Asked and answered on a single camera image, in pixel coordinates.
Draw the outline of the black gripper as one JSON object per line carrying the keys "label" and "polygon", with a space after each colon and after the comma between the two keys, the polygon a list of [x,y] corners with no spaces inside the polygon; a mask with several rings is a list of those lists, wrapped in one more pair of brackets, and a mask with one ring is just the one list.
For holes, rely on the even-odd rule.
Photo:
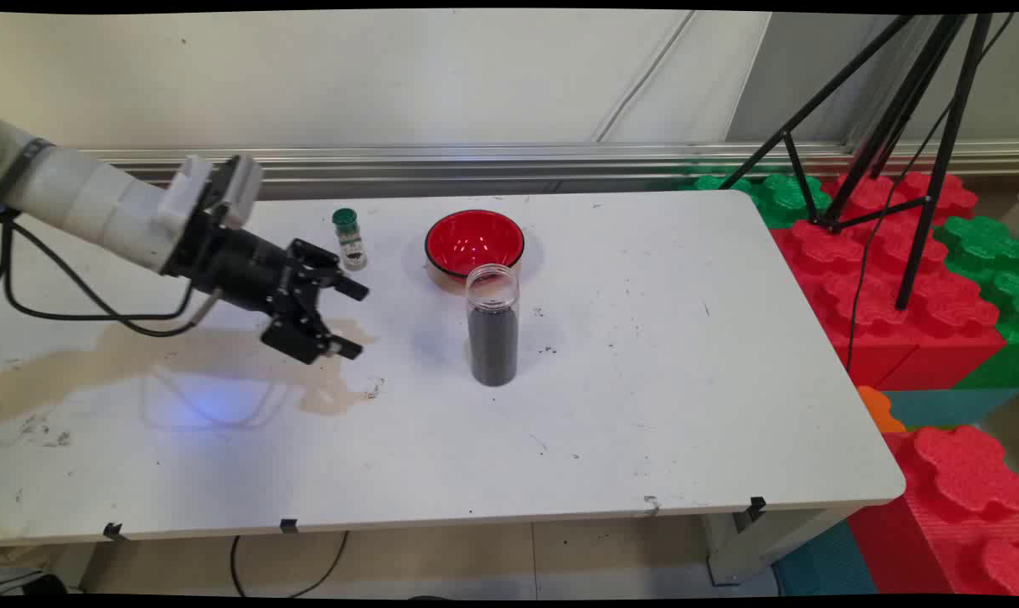
{"label": "black gripper", "polygon": [[193,288],[252,312],[271,316],[262,343],[294,361],[354,361],[364,347],[325,326],[319,315],[301,314],[294,287],[334,290],[363,301],[370,289],[352,280],[336,254],[294,239],[279,247],[246,230],[220,226],[211,214],[195,213],[162,266],[162,274],[187,278]]}

